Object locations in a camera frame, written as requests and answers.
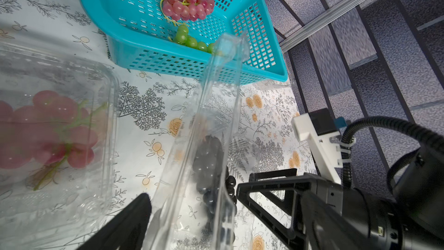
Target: white bracket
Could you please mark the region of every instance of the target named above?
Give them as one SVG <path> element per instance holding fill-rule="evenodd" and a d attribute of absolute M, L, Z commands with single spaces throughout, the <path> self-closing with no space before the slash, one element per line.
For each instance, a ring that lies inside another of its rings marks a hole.
<path fill-rule="evenodd" d="M 340 132 L 335 131 L 318 136 L 308 113 L 294 117 L 291 125 L 299 142 L 307 140 L 321 176 L 341 184 L 341 178 L 335 170 L 335 168 L 342 168 L 341 148 L 338 143 L 330 142 L 330 137 L 338 136 Z"/>

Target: clear plastic box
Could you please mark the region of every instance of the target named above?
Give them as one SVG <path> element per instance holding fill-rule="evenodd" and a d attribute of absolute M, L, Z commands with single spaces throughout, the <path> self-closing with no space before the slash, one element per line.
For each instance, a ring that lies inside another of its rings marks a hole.
<path fill-rule="evenodd" d="M 0 44 L 0 249 L 48 245 L 103 219 L 118 92 L 103 64 Z"/>
<path fill-rule="evenodd" d="M 257 146 L 236 134 L 249 46 L 245 36 L 224 34 L 215 48 L 152 199 L 144 250 L 232 249 L 234 236 L 238 249 L 250 248 L 253 215 L 235 205 L 235 187 L 225 184 L 227 174 L 244 182 L 258 168 Z M 233 59 L 237 67 L 224 78 Z"/>

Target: black cable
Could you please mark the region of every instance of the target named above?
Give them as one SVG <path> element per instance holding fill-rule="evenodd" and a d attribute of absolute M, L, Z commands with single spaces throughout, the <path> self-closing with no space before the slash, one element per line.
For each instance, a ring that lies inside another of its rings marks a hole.
<path fill-rule="evenodd" d="M 344 131 L 341 142 L 344 144 L 350 144 L 352 142 L 353 136 L 358 130 L 370 126 L 383 127 L 386 129 L 401 132 L 415 139 L 421 145 L 430 147 L 437 152 L 444 154 L 443 136 L 420 125 L 413 124 L 409 121 L 384 116 L 367 117 L 354 121 Z M 351 150 L 351 147 L 341 146 L 341 148 Z M 341 156 L 342 159 L 350 158 L 349 153 L 341 152 Z M 342 170 L 342 184 L 345 188 L 350 188 L 352 186 L 352 167 L 351 164 L 348 162 L 344 163 L 344 167 Z"/>
<path fill-rule="evenodd" d="M 411 151 L 410 153 L 406 153 L 403 155 L 400 159 L 398 159 L 388 170 L 387 172 L 387 187 L 391 194 L 393 194 L 393 187 L 391 184 L 391 181 L 393 177 L 398 173 L 399 170 L 401 170 L 403 167 L 410 164 L 410 162 L 413 161 L 413 159 L 416 156 L 416 153 L 419 151 L 419 148 L 416 150 Z"/>

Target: tablecloth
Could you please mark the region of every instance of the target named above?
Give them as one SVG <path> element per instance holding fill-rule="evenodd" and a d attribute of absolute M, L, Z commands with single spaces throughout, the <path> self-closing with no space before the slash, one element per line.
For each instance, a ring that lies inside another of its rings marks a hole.
<path fill-rule="evenodd" d="M 101 225 L 140 193 L 153 197 L 197 80 L 115 65 L 109 60 L 105 33 L 88 18 L 79 0 L 0 0 L 0 38 L 3 42 L 44 47 L 114 68 L 120 82 L 122 104 L 114 153 L 113 198 L 107 219 Z M 149 96 L 155 115 L 124 107 L 129 103 L 128 98 L 137 101 L 142 95 Z M 241 87 L 241 96 L 238 132 L 259 146 L 259 170 L 297 168 L 298 175 L 316 173 L 308 145 L 296 140 L 290 126 L 291 118 L 299 113 L 289 83 L 245 85 Z M 288 216 L 263 196 L 258 196 L 258 202 L 276 218 L 288 220 Z M 40 250 L 76 249 L 99 227 Z M 248 249 L 249 244 L 236 238 L 234 249 Z M 285 248 L 257 219 L 252 226 L 250 245 L 253 250 Z"/>

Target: blue plastic basket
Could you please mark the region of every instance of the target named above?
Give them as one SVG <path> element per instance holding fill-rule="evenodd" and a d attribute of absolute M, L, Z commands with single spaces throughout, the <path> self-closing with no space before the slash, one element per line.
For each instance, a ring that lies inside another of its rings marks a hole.
<path fill-rule="evenodd" d="M 81 0 L 87 14 L 108 36 L 112 60 L 127 69 L 200 78 L 210 54 L 168 41 L 177 27 L 164 19 L 159 0 Z M 287 70 L 264 0 L 215 0 L 205 20 L 187 21 L 190 34 L 206 44 L 228 32 L 248 31 L 250 59 L 241 84 L 266 78 L 286 81 Z M 230 65 L 220 81 L 230 82 Z"/>

